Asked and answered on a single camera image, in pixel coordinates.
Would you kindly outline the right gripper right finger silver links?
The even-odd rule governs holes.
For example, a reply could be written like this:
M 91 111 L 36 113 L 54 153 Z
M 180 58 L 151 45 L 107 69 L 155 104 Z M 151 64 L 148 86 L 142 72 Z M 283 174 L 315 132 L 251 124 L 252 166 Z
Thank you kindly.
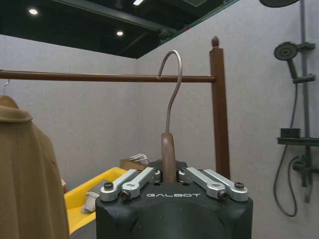
M 248 189 L 243 183 L 233 182 L 212 169 L 184 167 L 178 171 L 178 180 L 182 183 L 195 183 L 208 197 L 220 201 L 230 198 L 236 202 L 246 202 L 249 198 Z

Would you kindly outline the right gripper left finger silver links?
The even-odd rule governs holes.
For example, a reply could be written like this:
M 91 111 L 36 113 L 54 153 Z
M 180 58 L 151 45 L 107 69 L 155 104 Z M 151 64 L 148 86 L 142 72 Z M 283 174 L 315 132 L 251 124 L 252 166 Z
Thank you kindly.
M 123 201 L 131 200 L 140 195 L 141 190 L 148 183 L 161 181 L 162 162 L 153 161 L 142 171 L 130 169 L 128 171 L 113 167 L 105 172 L 104 179 L 110 181 L 113 186 L 106 189 L 100 188 L 100 200 L 111 202 L 119 197 Z

